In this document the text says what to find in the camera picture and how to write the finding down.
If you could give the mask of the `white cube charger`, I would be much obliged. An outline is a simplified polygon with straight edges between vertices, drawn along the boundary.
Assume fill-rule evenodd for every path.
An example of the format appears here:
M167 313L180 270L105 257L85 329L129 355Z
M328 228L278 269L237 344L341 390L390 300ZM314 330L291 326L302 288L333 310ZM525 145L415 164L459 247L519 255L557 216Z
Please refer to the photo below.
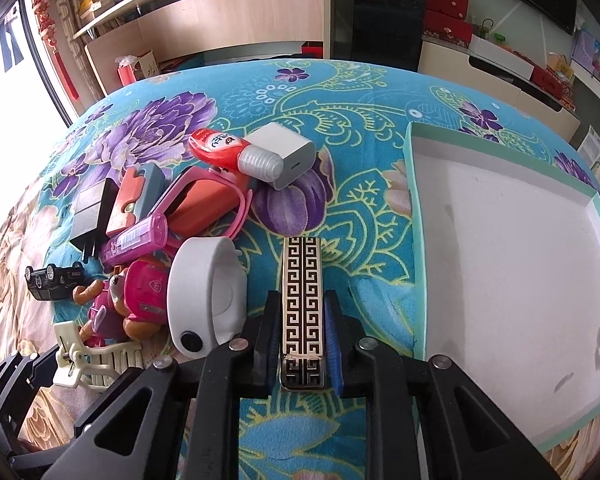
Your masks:
M291 129L277 122L257 128L246 135L249 143L276 153L284 162L282 174L271 183L272 188L280 191L312 168L316 159L315 144Z

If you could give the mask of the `white flat box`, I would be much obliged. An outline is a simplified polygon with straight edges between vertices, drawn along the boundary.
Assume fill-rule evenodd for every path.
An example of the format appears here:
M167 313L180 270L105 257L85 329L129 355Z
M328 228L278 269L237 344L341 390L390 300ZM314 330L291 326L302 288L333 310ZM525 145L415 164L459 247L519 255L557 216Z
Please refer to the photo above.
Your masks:
M468 49L478 58L484 58L492 64L505 68L522 79L531 79L534 69L531 63L489 40L472 35Z

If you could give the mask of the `wooden curved counter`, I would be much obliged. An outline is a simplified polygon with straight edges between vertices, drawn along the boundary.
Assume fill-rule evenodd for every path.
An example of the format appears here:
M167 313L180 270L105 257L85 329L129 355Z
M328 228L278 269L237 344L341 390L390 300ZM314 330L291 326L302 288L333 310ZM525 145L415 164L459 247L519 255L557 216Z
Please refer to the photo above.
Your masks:
M152 53L159 63L198 53L213 61L293 55L314 44L332 56L334 0L122 0L74 36L102 93L118 90L118 61Z

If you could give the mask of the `black toy car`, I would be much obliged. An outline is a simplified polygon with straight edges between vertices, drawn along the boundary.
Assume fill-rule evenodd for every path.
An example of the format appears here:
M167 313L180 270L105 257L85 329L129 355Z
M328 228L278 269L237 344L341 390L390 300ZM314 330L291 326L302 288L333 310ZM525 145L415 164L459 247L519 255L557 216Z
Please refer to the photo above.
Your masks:
M84 284L85 274L80 262L74 262L71 266L56 266L49 263L42 269L26 266L24 279L34 299L57 301L70 298L73 289Z

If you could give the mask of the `pink puppy toy figure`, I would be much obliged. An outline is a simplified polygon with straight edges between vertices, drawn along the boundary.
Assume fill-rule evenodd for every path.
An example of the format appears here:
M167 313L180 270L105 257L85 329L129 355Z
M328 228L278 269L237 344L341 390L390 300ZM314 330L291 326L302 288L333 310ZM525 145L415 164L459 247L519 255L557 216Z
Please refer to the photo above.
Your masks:
M72 292L80 306L91 302L79 334L88 346L108 342L142 341L168 322L166 289L169 268L152 257L116 266L106 280L78 285Z

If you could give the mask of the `red glue tube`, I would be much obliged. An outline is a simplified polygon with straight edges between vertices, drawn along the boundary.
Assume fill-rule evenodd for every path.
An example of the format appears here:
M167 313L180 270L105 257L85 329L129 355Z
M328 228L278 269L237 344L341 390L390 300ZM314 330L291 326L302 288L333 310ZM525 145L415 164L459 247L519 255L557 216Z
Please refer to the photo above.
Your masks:
M188 137L188 147L202 162L266 183L274 182L284 171L279 154L224 131L198 129Z

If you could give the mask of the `red gift box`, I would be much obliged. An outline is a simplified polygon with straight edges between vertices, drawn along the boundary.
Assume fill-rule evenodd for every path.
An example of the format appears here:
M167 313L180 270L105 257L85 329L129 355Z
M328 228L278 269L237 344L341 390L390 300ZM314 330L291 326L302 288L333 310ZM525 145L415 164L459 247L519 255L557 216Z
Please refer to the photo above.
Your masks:
M436 11L426 10L422 26L424 26L425 35L451 44L467 48L471 42L471 24L459 18L451 18Z

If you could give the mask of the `black gold patterned lighter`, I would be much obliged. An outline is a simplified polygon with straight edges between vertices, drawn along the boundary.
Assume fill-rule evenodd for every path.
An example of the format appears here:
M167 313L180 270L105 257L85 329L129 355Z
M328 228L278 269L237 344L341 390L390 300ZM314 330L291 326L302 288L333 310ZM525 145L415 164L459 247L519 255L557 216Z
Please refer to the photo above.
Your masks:
M283 244L280 382L290 391L326 387L321 249L319 237Z

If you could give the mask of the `white tv cabinet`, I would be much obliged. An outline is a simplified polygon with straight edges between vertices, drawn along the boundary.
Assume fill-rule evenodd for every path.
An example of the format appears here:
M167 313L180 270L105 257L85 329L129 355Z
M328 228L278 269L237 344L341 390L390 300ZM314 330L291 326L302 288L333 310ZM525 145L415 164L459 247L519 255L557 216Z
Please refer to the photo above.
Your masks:
M456 82L493 96L517 110L539 119L570 142L581 125L576 114L532 81L434 38L422 40L419 73Z

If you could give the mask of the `cream plastic plug clip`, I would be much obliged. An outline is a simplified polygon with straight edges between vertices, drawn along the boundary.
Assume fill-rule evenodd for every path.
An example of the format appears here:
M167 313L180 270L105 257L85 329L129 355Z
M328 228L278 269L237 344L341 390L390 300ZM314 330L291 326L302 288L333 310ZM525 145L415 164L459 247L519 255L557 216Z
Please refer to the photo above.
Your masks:
M53 384L98 392L107 390L128 368L144 368L142 345L137 341L105 347L87 347L75 322L54 325L58 343Z

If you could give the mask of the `teal white shallow tray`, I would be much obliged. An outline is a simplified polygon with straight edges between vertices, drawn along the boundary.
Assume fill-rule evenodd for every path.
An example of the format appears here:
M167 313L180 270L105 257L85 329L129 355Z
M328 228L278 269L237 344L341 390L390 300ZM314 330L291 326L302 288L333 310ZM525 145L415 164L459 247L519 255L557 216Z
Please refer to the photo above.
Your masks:
M415 122L404 157L425 352L541 451L600 414L600 194L533 156Z

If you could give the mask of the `black water dispenser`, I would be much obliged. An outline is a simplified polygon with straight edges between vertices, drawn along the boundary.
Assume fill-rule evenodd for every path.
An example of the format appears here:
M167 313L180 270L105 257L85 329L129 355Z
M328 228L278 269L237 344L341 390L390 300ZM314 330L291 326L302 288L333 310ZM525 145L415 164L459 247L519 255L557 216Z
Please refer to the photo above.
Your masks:
M353 0L353 61L418 69L425 0Z

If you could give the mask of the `black power adapter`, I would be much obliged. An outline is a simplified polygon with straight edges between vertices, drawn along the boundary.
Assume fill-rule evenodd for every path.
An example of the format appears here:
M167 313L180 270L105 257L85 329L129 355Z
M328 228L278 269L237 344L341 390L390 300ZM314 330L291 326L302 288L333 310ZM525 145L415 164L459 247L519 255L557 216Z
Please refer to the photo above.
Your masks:
M83 263L96 258L109 240L107 226L118 191L117 183L106 178L76 196L70 243L81 253Z

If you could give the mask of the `white round device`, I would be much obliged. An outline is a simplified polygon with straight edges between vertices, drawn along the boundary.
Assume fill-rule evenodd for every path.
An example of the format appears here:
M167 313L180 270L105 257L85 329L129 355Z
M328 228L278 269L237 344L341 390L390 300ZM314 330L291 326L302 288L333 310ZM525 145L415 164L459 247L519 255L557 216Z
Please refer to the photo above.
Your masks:
M240 333L247 317L247 274L230 238L193 237L178 248L166 315L175 348L192 360Z

